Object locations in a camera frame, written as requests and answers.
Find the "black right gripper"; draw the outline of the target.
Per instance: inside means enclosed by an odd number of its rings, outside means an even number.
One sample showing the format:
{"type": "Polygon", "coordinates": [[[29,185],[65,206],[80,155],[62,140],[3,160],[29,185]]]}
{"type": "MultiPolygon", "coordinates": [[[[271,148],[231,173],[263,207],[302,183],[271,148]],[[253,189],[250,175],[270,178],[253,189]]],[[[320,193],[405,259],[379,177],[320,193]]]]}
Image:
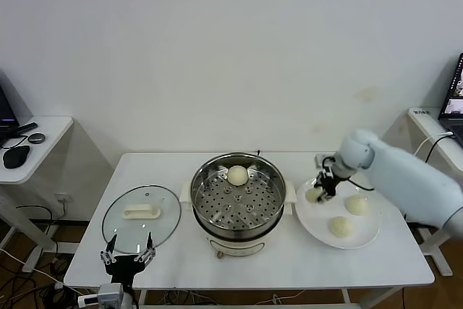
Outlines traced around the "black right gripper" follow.
{"type": "Polygon", "coordinates": [[[331,200],[336,194],[338,183],[339,181],[333,174],[331,167],[323,167],[313,183],[313,188],[319,190],[316,202],[325,203],[331,200]]]}

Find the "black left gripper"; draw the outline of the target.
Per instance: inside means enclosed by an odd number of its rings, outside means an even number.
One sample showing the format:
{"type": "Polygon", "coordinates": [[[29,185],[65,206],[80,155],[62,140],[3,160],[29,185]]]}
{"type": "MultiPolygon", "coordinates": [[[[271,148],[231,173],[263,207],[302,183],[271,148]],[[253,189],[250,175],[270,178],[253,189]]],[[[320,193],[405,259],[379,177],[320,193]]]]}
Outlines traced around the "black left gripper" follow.
{"type": "Polygon", "coordinates": [[[105,250],[100,252],[101,260],[106,273],[111,277],[111,283],[133,284],[135,276],[145,270],[145,262],[151,262],[156,256],[152,234],[148,234],[146,248],[138,256],[118,255],[114,257],[116,239],[117,234],[107,242],[105,250]]]}

